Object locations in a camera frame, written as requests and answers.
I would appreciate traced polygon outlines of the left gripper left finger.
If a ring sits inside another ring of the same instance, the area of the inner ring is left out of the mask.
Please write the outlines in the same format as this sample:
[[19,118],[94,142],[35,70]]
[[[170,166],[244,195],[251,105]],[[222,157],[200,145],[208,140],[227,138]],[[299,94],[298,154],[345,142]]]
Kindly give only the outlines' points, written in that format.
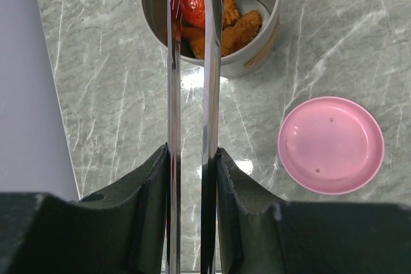
[[160,273],[168,149],[80,201],[1,195],[2,273]]

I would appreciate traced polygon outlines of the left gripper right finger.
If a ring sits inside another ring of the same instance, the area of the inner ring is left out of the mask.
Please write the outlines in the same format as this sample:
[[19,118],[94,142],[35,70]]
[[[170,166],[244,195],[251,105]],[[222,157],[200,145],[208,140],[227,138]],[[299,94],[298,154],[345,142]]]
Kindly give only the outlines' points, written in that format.
[[409,273],[410,207],[285,201],[217,160],[223,273]]

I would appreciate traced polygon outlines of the pink round lid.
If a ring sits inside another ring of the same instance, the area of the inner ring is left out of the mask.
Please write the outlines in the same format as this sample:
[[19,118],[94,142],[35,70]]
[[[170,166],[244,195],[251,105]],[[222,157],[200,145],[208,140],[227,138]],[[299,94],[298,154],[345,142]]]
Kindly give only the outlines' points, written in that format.
[[362,188],[376,176],[385,141],[364,107],[325,96],[301,103],[285,117],[277,149],[285,171],[299,185],[339,195]]

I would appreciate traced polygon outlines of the fried chicken nugget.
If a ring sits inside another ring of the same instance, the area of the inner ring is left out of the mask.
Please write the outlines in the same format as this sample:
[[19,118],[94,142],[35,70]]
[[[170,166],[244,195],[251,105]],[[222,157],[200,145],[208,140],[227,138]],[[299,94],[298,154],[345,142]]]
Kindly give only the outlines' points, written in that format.
[[256,10],[246,13],[234,25],[222,32],[222,56],[231,55],[249,44],[258,34],[262,26],[262,17]]

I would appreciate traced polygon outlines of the orange fried piece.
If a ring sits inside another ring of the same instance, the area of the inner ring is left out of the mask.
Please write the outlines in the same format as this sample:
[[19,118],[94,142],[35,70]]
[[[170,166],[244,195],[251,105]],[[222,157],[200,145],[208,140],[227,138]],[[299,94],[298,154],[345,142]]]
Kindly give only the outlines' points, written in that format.
[[235,25],[240,18],[236,0],[223,0],[223,28]]

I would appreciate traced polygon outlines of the metal tongs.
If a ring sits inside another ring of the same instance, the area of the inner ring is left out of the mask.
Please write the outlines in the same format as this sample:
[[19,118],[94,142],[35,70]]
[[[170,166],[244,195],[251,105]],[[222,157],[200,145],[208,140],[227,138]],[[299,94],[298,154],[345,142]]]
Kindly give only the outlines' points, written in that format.
[[[205,60],[203,93],[203,146],[201,186],[200,271],[215,272],[216,183],[218,114],[223,0],[205,1]],[[167,3],[168,43],[168,153],[169,188],[167,193],[166,272],[180,273],[181,227],[181,121],[180,121],[180,0]]]

